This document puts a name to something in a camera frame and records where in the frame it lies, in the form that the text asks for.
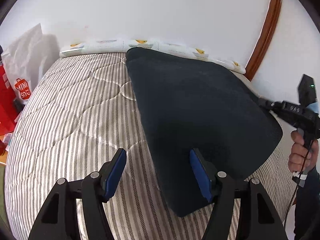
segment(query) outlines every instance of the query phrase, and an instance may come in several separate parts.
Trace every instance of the wall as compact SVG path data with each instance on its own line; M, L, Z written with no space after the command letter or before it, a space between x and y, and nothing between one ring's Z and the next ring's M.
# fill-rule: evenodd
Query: wall
M320 33L298 0L282 0L279 21L263 62L252 80L260 94L298 103L302 74L315 79L320 93ZM284 127L285 132L293 128ZM320 170L320 158L317 163Z
M88 40L157 38L246 65L269 0L18 0L0 26L6 48L37 23L60 47Z

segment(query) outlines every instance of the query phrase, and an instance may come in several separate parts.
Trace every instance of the human hand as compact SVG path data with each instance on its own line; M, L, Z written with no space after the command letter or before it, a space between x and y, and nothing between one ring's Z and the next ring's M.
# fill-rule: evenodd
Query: human hand
M294 171L300 172L303 161L304 161L304 157L306 156L308 150L305 147L303 147L304 145L303 137L297 131L293 131L291 133L291 138L294 141L294 144L292 145L292 148L291 148L288 168L291 173ZM319 144L318 144L318 140L315 140L312 144L310 152L308 153L303 170L305 170L307 167L309 167L309 170L311 170L314 166L316 166L318 153L319 153Z

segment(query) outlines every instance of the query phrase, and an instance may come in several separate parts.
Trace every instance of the striped mattress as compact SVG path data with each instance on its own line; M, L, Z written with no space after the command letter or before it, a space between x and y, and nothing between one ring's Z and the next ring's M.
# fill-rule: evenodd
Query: striped mattress
M5 174L5 200L14 236L27 239L57 179L83 179L127 151L115 196L104 205L115 239L201 239L212 205L179 218L166 205L156 179L125 53L58 59L42 78L14 132ZM247 86L250 82L234 73ZM284 219L294 190L284 138L252 175L260 179ZM228 239L235 239L240 201L235 200ZM87 239L81 201L82 239Z

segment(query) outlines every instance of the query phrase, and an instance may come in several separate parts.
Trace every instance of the green floor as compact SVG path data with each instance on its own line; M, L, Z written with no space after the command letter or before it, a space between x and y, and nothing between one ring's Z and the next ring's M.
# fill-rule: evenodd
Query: green floor
M4 205L4 170L5 167L0 165L0 216L2 220L9 225Z

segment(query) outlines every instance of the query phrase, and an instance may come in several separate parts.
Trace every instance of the dark sleeve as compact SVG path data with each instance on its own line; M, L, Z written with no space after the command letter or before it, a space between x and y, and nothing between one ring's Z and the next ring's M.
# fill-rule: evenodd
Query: dark sleeve
M320 208L320 178L314 167L309 171L304 187L299 187L295 208L295 240L299 240L309 228Z

